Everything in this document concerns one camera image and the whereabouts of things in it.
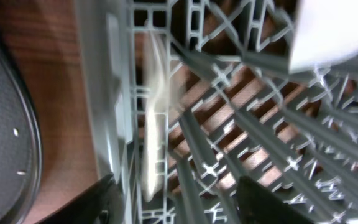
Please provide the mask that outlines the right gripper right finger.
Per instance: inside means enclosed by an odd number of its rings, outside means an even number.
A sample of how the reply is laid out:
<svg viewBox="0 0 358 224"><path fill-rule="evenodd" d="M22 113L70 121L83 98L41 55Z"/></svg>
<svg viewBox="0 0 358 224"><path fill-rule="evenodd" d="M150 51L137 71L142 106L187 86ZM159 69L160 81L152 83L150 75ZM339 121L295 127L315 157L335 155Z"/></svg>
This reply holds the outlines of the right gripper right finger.
<svg viewBox="0 0 358 224"><path fill-rule="evenodd" d="M313 224L248 176L240 177L237 183L236 201L242 223Z"/></svg>

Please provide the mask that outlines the small white bowl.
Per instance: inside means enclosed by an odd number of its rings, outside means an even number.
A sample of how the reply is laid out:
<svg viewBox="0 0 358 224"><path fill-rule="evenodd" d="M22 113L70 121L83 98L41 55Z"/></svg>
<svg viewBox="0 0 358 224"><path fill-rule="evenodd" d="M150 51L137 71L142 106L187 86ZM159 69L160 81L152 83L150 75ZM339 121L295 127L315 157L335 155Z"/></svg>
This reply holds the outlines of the small white bowl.
<svg viewBox="0 0 358 224"><path fill-rule="evenodd" d="M337 65L358 55L358 0L301 0L290 73Z"/></svg>

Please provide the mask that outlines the white plastic fork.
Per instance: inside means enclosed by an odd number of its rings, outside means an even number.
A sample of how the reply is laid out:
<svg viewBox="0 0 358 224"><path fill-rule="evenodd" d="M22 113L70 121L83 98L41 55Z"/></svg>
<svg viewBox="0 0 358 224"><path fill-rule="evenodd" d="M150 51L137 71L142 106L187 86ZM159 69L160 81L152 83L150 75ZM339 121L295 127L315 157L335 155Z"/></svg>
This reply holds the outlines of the white plastic fork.
<svg viewBox="0 0 358 224"><path fill-rule="evenodd" d="M145 35L143 50L143 74L149 97L145 103L145 130L142 154L141 190L146 202L150 202L161 189L158 162L163 158L162 113L167 109L169 80L166 73L166 46L162 36L154 32Z"/></svg>

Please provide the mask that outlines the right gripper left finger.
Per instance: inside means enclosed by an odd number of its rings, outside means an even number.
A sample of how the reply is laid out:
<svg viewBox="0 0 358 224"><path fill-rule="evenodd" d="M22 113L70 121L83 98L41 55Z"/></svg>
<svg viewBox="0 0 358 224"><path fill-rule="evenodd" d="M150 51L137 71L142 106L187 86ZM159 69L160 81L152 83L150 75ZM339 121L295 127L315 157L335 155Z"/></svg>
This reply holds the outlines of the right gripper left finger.
<svg viewBox="0 0 358 224"><path fill-rule="evenodd" d="M110 173L39 223L123 223L124 209L122 190Z"/></svg>

